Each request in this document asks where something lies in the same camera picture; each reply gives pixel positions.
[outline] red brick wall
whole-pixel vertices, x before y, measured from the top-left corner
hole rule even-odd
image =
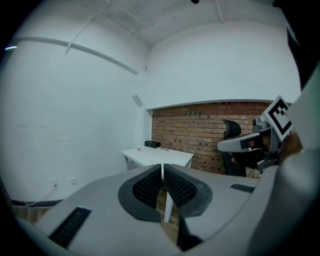
[[[217,143],[223,140],[226,125],[222,119],[241,126],[242,134],[252,132],[252,120],[269,106],[264,102],[218,102],[156,109],[152,115],[152,140],[164,148],[193,153],[191,167],[224,174],[222,154]],[[247,170],[247,176],[260,177]]]

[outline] white ceiling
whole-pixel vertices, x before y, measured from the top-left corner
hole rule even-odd
[[[105,0],[66,0],[100,11]],[[209,23],[252,21],[286,27],[273,0],[111,0],[105,15],[130,30],[147,48],[183,30]]]

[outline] black vent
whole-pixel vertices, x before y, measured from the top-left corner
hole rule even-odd
[[[162,184],[161,168],[158,168],[158,170],[134,184],[132,191],[139,201],[155,209]]]
[[[67,248],[90,213],[90,209],[77,207],[49,238],[61,247]]]
[[[197,193],[195,185],[166,167],[164,169],[164,181],[166,189],[178,208],[192,200]]]
[[[252,193],[255,190],[255,188],[252,186],[246,186],[241,184],[233,184],[231,188],[235,190],[241,190],[243,192],[248,192],[248,193]]]

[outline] person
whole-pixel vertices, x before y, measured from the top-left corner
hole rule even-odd
[[[263,145],[267,150],[270,149],[270,140],[271,137],[270,135],[266,135],[262,138],[263,140]],[[254,149],[255,148],[255,141],[249,140],[248,145],[250,148]],[[281,165],[285,159],[287,159],[289,156],[299,153],[303,149],[301,141],[298,137],[298,134],[295,132],[291,132],[283,141],[283,146],[279,155],[279,165]],[[231,161],[235,164],[238,164],[237,160],[235,157],[231,159]]]

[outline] wooden floor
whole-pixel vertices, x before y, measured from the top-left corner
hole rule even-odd
[[[14,216],[19,217],[31,224],[36,224],[41,217],[49,211],[52,207],[21,207],[11,206]]]
[[[163,231],[169,236],[174,244],[177,244],[178,230],[179,230],[179,210],[173,204],[171,219],[169,223],[164,222],[165,209],[167,200],[167,190],[162,187],[156,203],[156,210],[161,214],[161,226]],[[52,207],[20,207],[11,206],[14,216],[26,220],[31,224],[36,224],[41,217]]]

